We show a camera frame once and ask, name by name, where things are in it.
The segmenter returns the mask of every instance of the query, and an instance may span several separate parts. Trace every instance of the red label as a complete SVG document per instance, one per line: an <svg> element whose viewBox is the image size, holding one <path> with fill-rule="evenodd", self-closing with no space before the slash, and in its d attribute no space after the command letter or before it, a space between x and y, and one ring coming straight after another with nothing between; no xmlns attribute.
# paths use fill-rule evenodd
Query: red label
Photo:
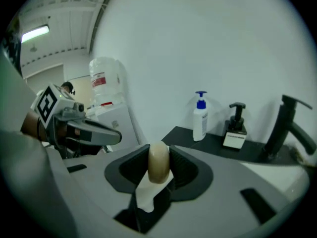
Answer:
<svg viewBox="0 0 317 238"><path fill-rule="evenodd" d="M97 78L93 82L91 82L93 87L96 87L98 85L103 85L105 83L106 83L106 78L105 77Z"/></svg>
<svg viewBox="0 0 317 238"><path fill-rule="evenodd" d="M106 103L101 104L101 106L107 106L107 105L113 105L113 104L112 104L112 102L106 102Z"/></svg>

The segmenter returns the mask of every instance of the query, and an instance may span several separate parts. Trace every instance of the ceiling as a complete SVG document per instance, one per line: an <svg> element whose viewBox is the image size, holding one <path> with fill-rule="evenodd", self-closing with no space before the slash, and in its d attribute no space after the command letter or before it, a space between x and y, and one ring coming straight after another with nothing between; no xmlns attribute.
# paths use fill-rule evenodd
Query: ceiling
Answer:
<svg viewBox="0 0 317 238"><path fill-rule="evenodd" d="M89 52L96 20L106 7L104 1L28 0L19 13L23 33L44 24L50 31L22 44L21 66L67 51Z"/></svg>

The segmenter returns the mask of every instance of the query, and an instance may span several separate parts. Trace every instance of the blue pump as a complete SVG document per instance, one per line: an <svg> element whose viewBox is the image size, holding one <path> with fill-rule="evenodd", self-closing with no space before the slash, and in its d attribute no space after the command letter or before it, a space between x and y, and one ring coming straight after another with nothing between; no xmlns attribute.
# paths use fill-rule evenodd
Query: blue pump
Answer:
<svg viewBox="0 0 317 238"><path fill-rule="evenodd" d="M204 93L207 93L206 91L197 91L196 93L199 94L199 97L202 98ZM200 99L197 102L197 108L198 109L205 109L206 108L206 101Z"/></svg>

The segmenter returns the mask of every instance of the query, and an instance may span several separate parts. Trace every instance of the white label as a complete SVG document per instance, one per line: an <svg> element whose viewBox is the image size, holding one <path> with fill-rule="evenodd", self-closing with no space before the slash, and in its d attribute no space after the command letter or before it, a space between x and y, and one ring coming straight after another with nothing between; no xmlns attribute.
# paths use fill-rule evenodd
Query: white label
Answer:
<svg viewBox="0 0 317 238"><path fill-rule="evenodd" d="M206 134L206 131L207 131L207 118L208 118L208 114L205 114L203 116L203 136Z"/></svg>
<svg viewBox="0 0 317 238"><path fill-rule="evenodd" d="M227 132L223 145L232 147L232 148L241 149L244 141L246 140L246 137L247 137L246 135Z"/></svg>

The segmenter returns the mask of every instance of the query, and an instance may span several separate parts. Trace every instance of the faucet handle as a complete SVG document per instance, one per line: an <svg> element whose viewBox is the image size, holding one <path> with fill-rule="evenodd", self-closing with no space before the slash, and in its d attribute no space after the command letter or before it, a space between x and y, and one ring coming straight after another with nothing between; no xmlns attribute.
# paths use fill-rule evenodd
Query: faucet handle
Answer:
<svg viewBox="0 0 317 238"><path fill-rule="evenodd" d="M306 106L309 109L313 109L313 107L311 105L308 105L307 103L305 103L301 100L289 97L287 95L282 95L282 102L284 102L284 104L291 109L295 109L297 103L303 104L304 106Z"/></svg>

